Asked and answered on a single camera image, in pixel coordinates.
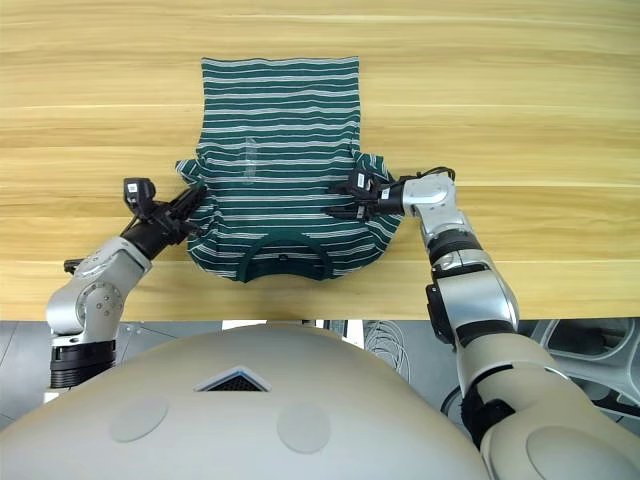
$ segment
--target striped shirt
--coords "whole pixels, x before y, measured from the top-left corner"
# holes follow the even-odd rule
[[[208,272],[248,282],[279,273],[336,278],[380,257],[399,216],[341,220],[324,207],[356,166],[382,181],[382,157],[360,152],[358,58],[202,59],[204,119],[196,158],[178,162],[207,195],[188,251]]]

